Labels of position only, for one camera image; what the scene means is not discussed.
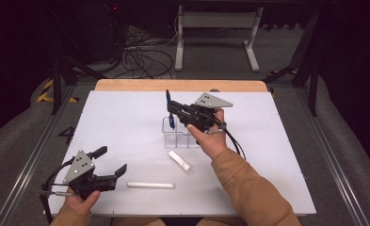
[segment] white tabletop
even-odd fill
[[[225,108],[228,129],[247,160],[290,202],[298,215],[315,214],[314,204],[268,92],[220,92],[213,95],[232,102]],[[190,105],[200,92],[170,93],[173,101]],[[95,174],[114,174],[128,164],[114,191],[102,193],[93,216],[232,216],[235,212],[200,148],[165,148],[162,121],[167,112],[165,92],[92,91],[84,107],[64,162],[79,150],[108,152],[98,159]],[[168,153],[176,152],[191,165],[185,172]],[[56,178],[61,183],[67,170]],[[174,189],[128,188],[128,182],[173,183]],[[58,186],[54,190],[65,190]],[[64,199],[51,196],[56,214]]]

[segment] white marker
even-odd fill
[[[181,156],[179,156],[177,153],[175,153],[174,151],[170,151],[168,154],[169,154],[169,157],[175,160],[175,162],[179,165],[179,167],[181,167],[184,171],[190,170],[191,166],[188,165],[188,163],[186,163],[184,159],[181,158]]]
[[[173,189],[174,184],[167,183],[142,183],[142,182],[128,182],[128,187],[130,188],[156,188],[156,189]]]

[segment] hand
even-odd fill
[[[68,187],[67,192],[74,193],[70,187]],[[68,196],[65,198],[64,204],[76,211],[76,213],[85,216],[90,214],[91,207],[99,200],[100,195],[100,191],[93,191],[85,201],[79,195]]]
[[[224,122],[224,114],[222,108],[215,109],[215,117],[220,121]],[[219,153],[225,152],[228,149],[226,145],[226,133],[221,132],[218,134],[205,134],[194,125],[188,124],[187,129],[190,134],[200,143],[202,150],[212,159],[215,160]],[[211,128],[211,130],[217,130],[217,125]]]

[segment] person's left hand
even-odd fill
[[[70,187],[67,192],[74,193]],[[79,195],[68,196],[65,198],[64,204],[80,215],[89,215],[91,207],[99,200],[100,195],[100,191],[93,191],[85,201]]]

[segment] sleeve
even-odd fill
[[[80,215],[65,204],[61,207],[51,226],[88,226],[90,215]]]
[[[212,167],[235,211],[251,225],[300,225],[290,203],[240,155],[228,149]]]

